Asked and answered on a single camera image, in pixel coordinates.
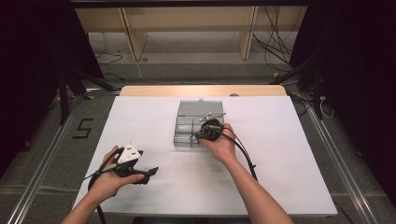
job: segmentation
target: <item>floor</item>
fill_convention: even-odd
[[[288,36],[286,45],[292,49],[296,33],[280,35]],[[268,39],[267,33],[256,36],[264,42]],[[274,80],[274,75],[285,73],[281,70],[290,69],[277,57],[269,56],[256,40],[252,42],[249,59],[242,60],[234,33],[152,33],[137,63],[132,61],[123,34],[90,34],[90,42],[105,81],[116,87],[129,84],[265,84]],[[294,77],[283,83],[285,89],[297,92],[297,80],[298,77]],[[118,94],[96,91],[98,88],[91,83],[84,84],[90,89],[86,97],[70,94],[71,119],[59,126],[60,103],[54,99],[31,139],[30,149],[21,151],[1,178],[0,223],[8,221],[32,183],[38,184],[28,200],[26,213],[21,216],[22,223],[59,223],[70,211],[106,124],[106,116]],[[309,97],[306,92],[299,94],[302,98]],[[293,217],[295,223],[396,223],[395,207],[360,157],[336,111],[331,119],[316,120],[308,107],[309,104],[295,101],[296,113],[319,170],[341,210],[336,217]],[[332,108],[326,102],[323,111],[328,117],[332,115]],[[89,136],[76,138],[85,134],[78,127],[89,127]],[[131,223],[133,218],[106,215],[106,219],[108,223]],[[211,218],[209,222],[233,221]],[[100,223],[98,216],[94,215],[90,223]],[[173,223],[191,223],[191,220],[180,218]]]

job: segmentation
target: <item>clear plastic box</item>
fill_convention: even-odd
[[[175,127],[175,147],[203,147],[195,139],[194,134],[199,132],[204,121],[200,119],[209,114],[222,114],[222,101],[180,101]],[[220,123],[224,117],[217,118]]]

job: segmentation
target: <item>white table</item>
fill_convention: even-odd
[[[146,186],[123,187],[102,203],[106,213],[159,217],[243,217],[247,210],[226,169],[203,148],[173,145],[180,100],[220,100],[225,121],[256,164],[259,182],[289,215],[335,216],[337,211],[288,96],[116,98],[87,175],[115,145],[144,154],[139,170],[159,166]],[[243,154],[238,159],[248,168]],[[84,181],[76,204],[87,192]]]

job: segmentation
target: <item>metal frame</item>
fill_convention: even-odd
[[[304,98],[309,99],[307,93],[304,93]],[[319,121],[318,117],[315,115],[315,112],[311,108],[308,108],[308,113],[318,131],[318,134],[320,135],[320,138],[323,141],[324,146],[329,152],[330,158],[332,159],[335,169],[337,170],[337,173],[340,175],[341,180],[346,187],[350,199],[355,204],[356,210],[361,216],[361,220],[365,224],[379,223],[370,204],[362,193],[361,188],[359,187],[352,173],[349,171],[347,163],[343,159],[337,146],[332,140],[332,137],[324,125],[323,120]]]
[[[8,224],[16,224],[22,223],[30,205],[35,198],[35,195],[40,187],[41,183],[44,180],[44,177],[47,174],[48,169],[58,152],[58,149],[64,140],[65,133],[67,132],[70,121],[73,119],[73,116],[78,108],[78,106],[82,102],[82,96],[75,97],[73,104],[70,108],[70,116],[65,120],[64,125],[59,126],[58,131],[56,132],[52,142],[47,149],[46,154],[44,155],[43,159],[41,160],[40,164],[38,165],[35,174],[33,175],[29,185],[25,189],[25,192],[22,194],[18,202],[16,203],[15,207],[13,208],[10,217],[8,218]]]
[[[309,6],[333,5],[330,0],[42,0],[40,5],[64,6],[78,8],[89,7],[251,7],[251,6]]]

